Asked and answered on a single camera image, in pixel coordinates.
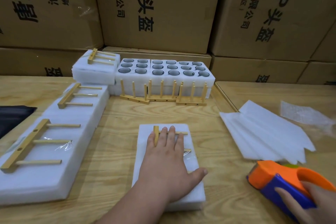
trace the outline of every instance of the wooden dowel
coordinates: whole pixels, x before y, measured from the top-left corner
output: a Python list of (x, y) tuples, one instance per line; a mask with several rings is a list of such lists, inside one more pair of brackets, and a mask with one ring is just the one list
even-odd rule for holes
[(183, 135), (187, 135), (188, 132), (181, 132), (181, 131), (176, 131), (175, 135), (179, 135), (179, 134), (183, 134)]
[(15, 162), (16, 165), (59, 165), (62, 163), (61, 159), (56, 160), (20, 160)]
[(108, 57), (103, 57), (103, 56), (100, 56), (100, 55), (96, 55), (96, 58), (98, 58), (98, 59), (116, 60), (115, 58), (108, 58)]
[(57, 123), (49, 123), (47, 127), (60, 127), (60, 128), (80, 128), (80, 124), (57, 124)]
[(98, 94), (81, 94), (81, 93), (74, 93), (74, 96), (78, 97), (98, 97)]
[(148, 96), (149, 97), (152, 96), (152, 80), (149, 80), (149, 83), (148, 83)]
[(145, 92), (145, 100), (147, 100), (147, 85), (146, 84), (143, 85), (143, 90)]
[(161, 87), (160, 87), (160, 98), (163, 96), (163, 80), (161, 80)]
[(67, 144), (68, 142), (72, 142), (72, 140), (33, 140), (34, 144)]
[(93, 106), (92, 103), (65, 103), (66, 105), (78, 105), (78, 106)]
[(173, 93), (171, 94), (171, 98), (175, 97), (175, 89), (176, 89), (176, 80), (173, 82)]
[(159, 126), (154, 126), (153, 131), (155, 133), (154, 145), (156, 146), (159, 139)]
[(124, 81), (120, 80), (120, 85), (121, 85), (121, 95), (124, 96), (125, 95), (125, 88), (124, 88)]
[(194, 101), (194, 94), (195, 94), (195, 82), (192, 83), (191, 94), (190, 94), (190, 102)]
[(181, 82), (180, 92), (178, 93), (178, 100), (179, 100), (179, 101), (182, 100), (182, 90), (183, 90), (183, 82)]
[(100, 54), (105, 54), (105, 55), (110, 55), (110, 56), (115, 56), (114, 53), (110, 53), (110, 52), (102, 52), (102, 51), (97, 51), (97, 53), (100, 53)]
[(205, 82), (204, 86), (203, 86), (202, 96), (201, 96), (202, 103), (204, 103), (204, 101), (205, 101), (205, 97), (207, 95), (207, 91), (208, 91), (208, 87), (207, 87), (207, 83)]
[(88, 87), (88, 86), (78, 86), (80, 89), (91, 89), (91, 90), (102, 90), (102, 87)]
[(132, 82), (133, 98), (135, 98), (135, 82)]
[(113, 63), (108, 63), (108, 62), (103, 62), (103, 61), (92, 60), (92, 62), (99, 63), (99, 64), (105, 64), (105, 65), (111, 65), (111, 66), (114, 66)]

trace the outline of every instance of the cardboard box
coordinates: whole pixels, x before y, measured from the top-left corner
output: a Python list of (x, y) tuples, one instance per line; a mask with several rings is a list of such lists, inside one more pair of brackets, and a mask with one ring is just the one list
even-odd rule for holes
[(0, 75), (69, 76), (86, 50), (34, 50), (0, 48)]
[(219, 0), (215, 56), (308, 61), (336, 18), (336, 0)]
[(298, 84), (336, 84), (336, 63), (309, 62)]
[(104, 51), (120, 54), (120, 59), (136, 58), (136, 59), (172, 59), (176, 61), (199, 61), (210, 67), (211, 56), (209, 54), (184, 53), (184, 52), (164, 52), (143, 50), (134, 48), (120, 48), (107, 46)]
[(206, 53), (218, 0), (97, 0), (109, 46)]
[(96, 0), (1, 0), (0, 46), (103, 46)]
[(336, 62), (336, 22), (325, 35), (325, 38), (310, 59)]
[(216, 81), (296, 83), (307, 63), (212, 56)]

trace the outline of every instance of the wood grain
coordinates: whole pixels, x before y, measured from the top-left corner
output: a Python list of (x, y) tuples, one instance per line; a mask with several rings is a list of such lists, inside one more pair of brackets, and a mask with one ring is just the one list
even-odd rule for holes
[[(216, 86), (227, 95), (237, 109), (251, 100), (279, 115), (280, 103), (285, 101), (294, 105), (310, 106), (336, 120), (335, 86), (255, 82), (216, 82)], [(317, 150), (306, 150), (307, 163), (304, 166), (319, 172), (336, 184), (336, 127), (327, 133), (316, 126), (291, 122), (303, 128)]]
[[(38, 112), (0, 140), (3, 153), (62, 94), (71, 78), (0, 77), (2, 105)], [(201, 167), (207, 202), (202, 211), (165, 213), (160, 223), (286, 223), (287, 218), (246, 181), (244, 160), (219, 116), (233, 109), (213, 87), (207, 106), (149, 105), (111, 97), (88, 146), (69, 197), (63, 201), (0, 208), (0, 223), (93, 223), (131, 188), (140, 124), (186, 123)]]

